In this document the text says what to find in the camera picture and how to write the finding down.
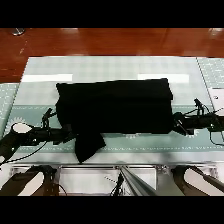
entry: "black object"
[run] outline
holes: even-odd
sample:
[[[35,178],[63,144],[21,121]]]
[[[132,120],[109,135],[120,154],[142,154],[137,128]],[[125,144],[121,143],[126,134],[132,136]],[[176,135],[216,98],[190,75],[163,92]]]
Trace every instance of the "black object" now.
[[[57,117],[62,126],[70,124],[78,134],[75,152],[80,162],[105,146],[100,133],[167,134],[173,129],[173,95],[167,79],[58,83],[56,87]]]

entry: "black cloth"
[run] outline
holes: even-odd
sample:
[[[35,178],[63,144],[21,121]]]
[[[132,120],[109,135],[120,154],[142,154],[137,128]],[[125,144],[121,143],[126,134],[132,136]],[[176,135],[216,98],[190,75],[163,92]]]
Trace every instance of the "black cloth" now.
[[[71,124],[78,138],[89,138],[90,133],[167,134],[173,128],[173,95],[167,79],[58,83],[56,87],[58,120],[62,126]]]

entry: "tabletop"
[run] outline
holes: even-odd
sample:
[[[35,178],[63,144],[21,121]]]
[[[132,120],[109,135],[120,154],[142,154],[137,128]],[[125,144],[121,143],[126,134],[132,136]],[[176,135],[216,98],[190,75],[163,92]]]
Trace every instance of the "tabletop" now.
[[[16,122],[40,126],[41,117],[58,100],[56,83],[86,83],[112,80],[138,80],[167,77],[174,95],[173,112],[194,109],[198,98],[210,110],[213,104],[208,88],[224,88],[223,59],[159,56],[63,56],[29,58],[19,85],[5,134]],[[60,127],[56,117],[51,127]],[[224,161],[224,147],[213,145],[206,129],[194,136],[136,133],[105,133],[106,147],[86,164],[168,164]],[[223,142],[221,133],[213,140]],[[74,142],[53,146],[47,143],[40,152],[20,161],[24,163],[77,164]],[[37,147],[20,147],[13,159],[33,152]]]

